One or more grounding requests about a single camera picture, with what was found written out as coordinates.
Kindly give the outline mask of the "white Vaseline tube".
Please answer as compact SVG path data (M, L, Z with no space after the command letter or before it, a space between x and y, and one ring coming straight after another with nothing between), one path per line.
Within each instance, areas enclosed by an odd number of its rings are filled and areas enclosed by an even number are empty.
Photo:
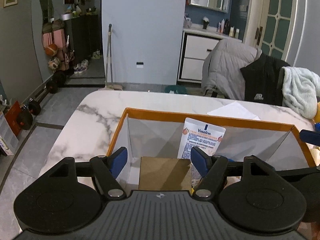
M213 156L220 145L226 129L192 118L186 118L182 130L177 157L191 161L191 149L194 146ZM191 188L196 189L201 181L201 175L191 163Z

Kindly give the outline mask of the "brown cardboard small box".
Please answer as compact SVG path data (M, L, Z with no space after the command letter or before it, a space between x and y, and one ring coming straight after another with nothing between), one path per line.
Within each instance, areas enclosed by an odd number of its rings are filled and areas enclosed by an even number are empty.
M189 159L142 157L138 189L191 191L191 161Z

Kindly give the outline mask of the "orange cardboard box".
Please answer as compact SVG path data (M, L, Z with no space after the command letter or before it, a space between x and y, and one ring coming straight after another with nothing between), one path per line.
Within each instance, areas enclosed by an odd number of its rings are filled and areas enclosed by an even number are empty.
M107 155L127 149L117 180L131 191L139 184L141 157L189 159L193 146L232 161L255 155L277 170L315 165L295 125L135 108L124 110Z

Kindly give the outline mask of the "light blue towel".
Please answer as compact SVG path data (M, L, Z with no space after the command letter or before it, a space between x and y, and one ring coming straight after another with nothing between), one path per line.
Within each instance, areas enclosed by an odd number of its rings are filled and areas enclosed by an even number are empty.
M284 70L283 103L306 119L317 114L319 76L299 67L282 67Z

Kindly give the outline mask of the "white paper sheet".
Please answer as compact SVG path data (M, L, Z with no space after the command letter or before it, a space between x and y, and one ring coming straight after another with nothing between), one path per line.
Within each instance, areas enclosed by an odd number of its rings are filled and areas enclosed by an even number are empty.
M225 118L236 118L245 120L260 120L260 118L246 109L238 102L233 102L228 105L222 106L218 109L212 110L207 113L210 116L219 116Z

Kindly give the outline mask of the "black jacket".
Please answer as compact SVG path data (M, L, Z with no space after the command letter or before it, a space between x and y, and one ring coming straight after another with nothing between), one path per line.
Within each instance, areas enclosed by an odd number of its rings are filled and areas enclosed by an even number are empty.
M262 53L257 60L241 68L245 101L282 106L284 67L288 66L287 62Z

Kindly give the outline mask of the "broom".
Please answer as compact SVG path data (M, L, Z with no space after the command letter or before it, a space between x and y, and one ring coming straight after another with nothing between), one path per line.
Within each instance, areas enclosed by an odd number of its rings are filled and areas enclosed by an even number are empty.
M114 83L113 81L112 24L108 25L107 50L106 50L106 59L104 63L104 71L105 71L105 86L101 88L101 90L123 90L122 85Z

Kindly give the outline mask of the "grey padded jacket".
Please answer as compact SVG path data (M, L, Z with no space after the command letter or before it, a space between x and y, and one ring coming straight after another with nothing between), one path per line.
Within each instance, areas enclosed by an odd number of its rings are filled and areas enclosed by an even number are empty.
M244 101L245 80L240 69L259 59L261 54L261 49L235 39L220 40L204 60L202 91L211 90L229 99Z

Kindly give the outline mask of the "black dumbbell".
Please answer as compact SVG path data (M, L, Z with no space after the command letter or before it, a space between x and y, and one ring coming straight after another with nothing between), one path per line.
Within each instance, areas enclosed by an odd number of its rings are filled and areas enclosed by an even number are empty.
M28 104L21 107L21 112L16 118L19 127L23 130L29 130L33 124L34 116L38 116L40 112L40 103L30 98Z

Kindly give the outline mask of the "white cabinet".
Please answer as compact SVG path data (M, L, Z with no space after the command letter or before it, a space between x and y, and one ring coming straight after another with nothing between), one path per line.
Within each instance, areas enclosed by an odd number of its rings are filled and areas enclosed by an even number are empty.
M204 60L218 42L226 38L231 37L216 31L183 29L177 82L201 83Z

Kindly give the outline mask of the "basketball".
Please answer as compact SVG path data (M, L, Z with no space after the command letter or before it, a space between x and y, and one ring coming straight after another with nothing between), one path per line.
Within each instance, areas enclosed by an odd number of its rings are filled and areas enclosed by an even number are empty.
M52 43L46 46L45 52L49 57L54 57L57 54L58 47L56 44Z

